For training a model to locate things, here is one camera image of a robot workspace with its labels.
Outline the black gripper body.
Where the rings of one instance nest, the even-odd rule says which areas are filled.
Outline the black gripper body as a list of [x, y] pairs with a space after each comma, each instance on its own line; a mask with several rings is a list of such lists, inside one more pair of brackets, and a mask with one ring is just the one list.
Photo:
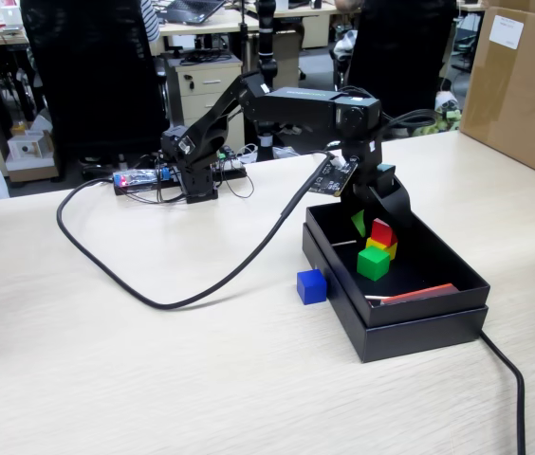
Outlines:
[[361, 165], [354, 173], [352, 193], [360, 200], [382, 200], [397, 190], [396, 166]]

